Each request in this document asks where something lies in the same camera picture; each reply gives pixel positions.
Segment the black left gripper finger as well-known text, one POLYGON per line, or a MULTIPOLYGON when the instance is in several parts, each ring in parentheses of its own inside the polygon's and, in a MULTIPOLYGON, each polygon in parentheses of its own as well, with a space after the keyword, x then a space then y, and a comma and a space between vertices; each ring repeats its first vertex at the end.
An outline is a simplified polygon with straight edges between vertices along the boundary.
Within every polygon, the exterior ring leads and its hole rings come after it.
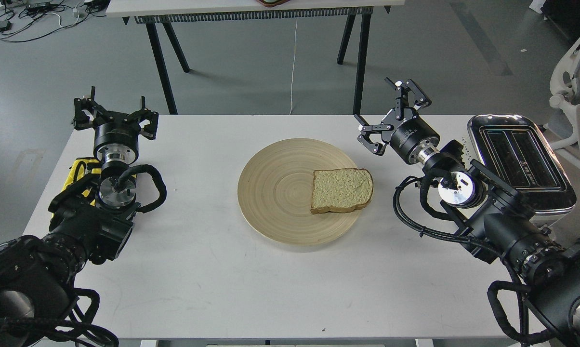
POLYGON ((108 123, 107 110, 95 100, 96 87, 91 87, 89 96, 74 98, 73 127, 77 131, 98 128, 108 123))
POLYGON ((140 106, 139 110, 126 116, 126 124, 137 135, 143 136, 147 140, 155 140, 158 131, 159 113, 150 110, 145 105, 145 96, 140 97, 140 106))

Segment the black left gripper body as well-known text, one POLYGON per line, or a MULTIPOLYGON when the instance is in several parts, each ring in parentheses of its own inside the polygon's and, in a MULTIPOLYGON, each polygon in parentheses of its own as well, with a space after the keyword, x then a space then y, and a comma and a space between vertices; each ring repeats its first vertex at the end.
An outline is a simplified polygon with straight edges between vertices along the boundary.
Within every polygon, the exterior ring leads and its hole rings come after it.
POLYGON ((102 163, 119 160, 134 163, 139 156, 138 135, 140 125, 129 114, 106 112, 95 118, 93 154, 102 163))

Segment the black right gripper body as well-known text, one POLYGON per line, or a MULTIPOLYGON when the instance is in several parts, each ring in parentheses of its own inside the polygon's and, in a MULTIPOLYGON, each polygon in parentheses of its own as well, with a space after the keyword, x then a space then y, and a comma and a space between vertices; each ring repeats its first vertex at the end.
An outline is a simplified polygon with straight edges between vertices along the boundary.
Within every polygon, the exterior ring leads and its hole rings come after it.
POLYGON ((428 125, 416 110, 404 110, 398 119, 398 110, 390 110, 385 116, 385 144, 389 145, 409 165, 419 162, 419 152, 426 146, 437 146, 440 135, 428 125))

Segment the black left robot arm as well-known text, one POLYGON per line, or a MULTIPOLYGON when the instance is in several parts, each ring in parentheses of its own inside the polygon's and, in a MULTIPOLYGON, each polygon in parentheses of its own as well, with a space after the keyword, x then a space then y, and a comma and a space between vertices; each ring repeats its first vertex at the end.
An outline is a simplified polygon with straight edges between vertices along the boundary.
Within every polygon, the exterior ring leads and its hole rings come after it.
POLYGON ((91 158, 75 162, 70 184, 50 202, 49 233, 0 244, 0 347, 30 347, 42 338, 77 347, 117 347, 119 339, 92 322, 99 293, 76 287, 88 262, 114 261, 138 213, 167 199, 158 169, 136 165, 138 138, 154 140, 159 114, 145 105, 122 113, 90 96, 74 99, 72 125, 95 131, 91 158))

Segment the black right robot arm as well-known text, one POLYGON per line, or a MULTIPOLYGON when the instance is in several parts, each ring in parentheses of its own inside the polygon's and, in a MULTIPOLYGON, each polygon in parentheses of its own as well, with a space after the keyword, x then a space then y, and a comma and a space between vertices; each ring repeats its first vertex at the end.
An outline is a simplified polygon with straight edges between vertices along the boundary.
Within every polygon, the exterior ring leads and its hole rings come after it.
POLYGON ((561 216, 576 194, 539 127, 515 114, 482 114, 467 129, 475 151, 440 135, 420 118, 431 105, 413 80, 390 81, 393 108, 378 124, 359 114, 358 141, 378 156, 391 147, 422 177, 408 176, 396 189, 396 217, 420 236, 461 244, 473 257, 499 259, 511 280, 488 288, 500 329, 522 345, 553 338, 580 347, 580 238, 566 248, 538 217, 561 216))

